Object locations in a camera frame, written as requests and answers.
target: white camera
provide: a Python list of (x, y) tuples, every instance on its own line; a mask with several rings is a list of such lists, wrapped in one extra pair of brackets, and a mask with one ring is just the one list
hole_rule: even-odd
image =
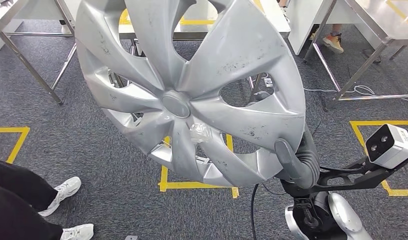
[(394, 169), (408, 159), (408, 132), (384, 124), (366, 141), (366, 150), (372, 163)]

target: hubcap center cap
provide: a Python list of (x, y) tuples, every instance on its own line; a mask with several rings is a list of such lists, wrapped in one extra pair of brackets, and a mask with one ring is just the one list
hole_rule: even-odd
[(187, 104), (188, 98), (180, 92), (167, 92), (161, 98), (161, 102), (169, 112), (179, 118), (187, 118), (191, 114), (190, 107)]

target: shoelace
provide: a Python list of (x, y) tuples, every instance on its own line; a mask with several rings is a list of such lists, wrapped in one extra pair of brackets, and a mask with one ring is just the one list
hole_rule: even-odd
[(72, 230), (70, 231), (70, 237), (68, 237), (68, 240), (74, 239), (75, 237), (79, 236), (81, 234), (81, 231), (79, 229), (77, 230)]
[(341, 34), (342, 34), (342, 33), (340, 33), (340, 34), (338, 34), (338, 35), (336, 35), (336, 36), (332, 36), (332, 37), (338, 37), (338, 38), (336, 39), (336, 41), (339, 42), (339, 43), (341, 43)]
[(57, 196), (56, 196), (58, 198), (57, 199), (58, 203), (61, 202), (64, 198), (64, 195), (61, 193), (63, 193), (64, 190), (67, 189), (68, 187), (69, 187), (69, 184), (67, 182), (55, 187), (55, 190), (58, 191)]

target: sock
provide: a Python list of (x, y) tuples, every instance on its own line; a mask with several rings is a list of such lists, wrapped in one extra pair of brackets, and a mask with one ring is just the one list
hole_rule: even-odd
[(333, 37), (335, 37), (335, 36), (340, 35), (341, 33), (340, 33), (340, 32), (337, 32), (337, 31), (333, 31), (333, 32), (331, 32), (330, 34), (331, 34)]

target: person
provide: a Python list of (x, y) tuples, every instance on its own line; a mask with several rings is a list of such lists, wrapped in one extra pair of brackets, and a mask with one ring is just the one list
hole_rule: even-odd
[(72, 228), (45, 221), (81, 187), (75, 176), (52, 188), (32, 171), (0, 161), (0, 240), (90, 240), (93, 224)]
[[(286, 18), (286, 21), (288, 23), (290, 23), (290, 19), (288, 18), (287, 15), (287, 2), (288, 0), (277, 0), (280, 9), (283, 12), (283, 15)], [(343, 47), (341, 46), (341, 28), (342, 28), (342, 24), (332, 24), (332, 31), (323, 38), (323, 44), (330, 50), (332, 50), (334, 53), (336, 54), (342, 54), (344, 52)], [(316, 31), (314, 31), (310, 37), (308, 38), (309, 40), (313, 40), (315, 37), (315, 33)]]

